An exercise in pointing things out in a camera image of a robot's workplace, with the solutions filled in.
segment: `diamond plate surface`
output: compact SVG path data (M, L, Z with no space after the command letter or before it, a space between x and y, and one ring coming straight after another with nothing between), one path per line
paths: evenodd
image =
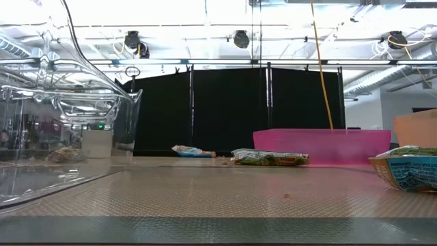
M369 166L154 159L0 216L0 243L436 243L435 193Z
M19 216L437 217L433 193L352 168L135 167L46 197Z

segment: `metal rod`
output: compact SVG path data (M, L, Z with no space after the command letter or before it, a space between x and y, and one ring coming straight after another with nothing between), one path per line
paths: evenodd
M268 114L268 128L273 127L272 120L272 64L270 62L267 63L267 114Z
M132 76L132 83L130 84L130 93L134 93L135 92L135 78L137 76Z
M340 122L341 129L346 129L346 113L344 107L344 92L343 92L343 68L337 69L337 78L339 82L339 97L340 97Z
M190 126L188 132L190 133L189 144L193 145L193 133L194 133L194 65L191 66L190 72Z

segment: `food package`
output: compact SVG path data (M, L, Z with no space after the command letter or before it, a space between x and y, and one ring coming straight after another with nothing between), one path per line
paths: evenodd
M404 146L370 158L378 176L403 191L437 191L437 148Z
M79 163L86 162L87 158L83 151L72 146L58 149L47 156L50 163Z
M263 150L238 149L232 151L231 159L240 165L297 166L309 163L308 154L269 152Z
M216 152L214 151L203 151L199 148L188 146L174 146L172 150L177 152L180 157L216 157Z

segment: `open food carton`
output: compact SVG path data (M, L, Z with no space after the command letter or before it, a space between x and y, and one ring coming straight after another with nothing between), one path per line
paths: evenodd
M376 173L403 191L437 191L437 148L404 146L369 158Z

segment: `track light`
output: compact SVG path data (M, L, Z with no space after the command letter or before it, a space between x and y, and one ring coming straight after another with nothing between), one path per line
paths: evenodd
M328 65L381 65L389 64L390 60L329 60Z
M403 49L408 44L407 39L402 35L402 31L391 31L387 39L389 47L392 49Z
M119 60L120 64L123 65L146 65L146 64L180 64L179 59L123 59Z
M293 59L293 60L281 60L281 59L267 59L261 60L261 64L271 63L272 65L283 65L283 64L295 64L295 65L305 65L305 64L319 64L318 60L310 59Z
M251 60L192 59L189 64L250 64Z
M234 36L234 44L240 49L247 49L249 47L249 37L247 36L247 32L243 30L239 30L235 33Z
M140 41L138 31L128 31L128 35L124 37L124 44L134 50L134 55L139 55L140 59L149 59L150 52L146 43Z

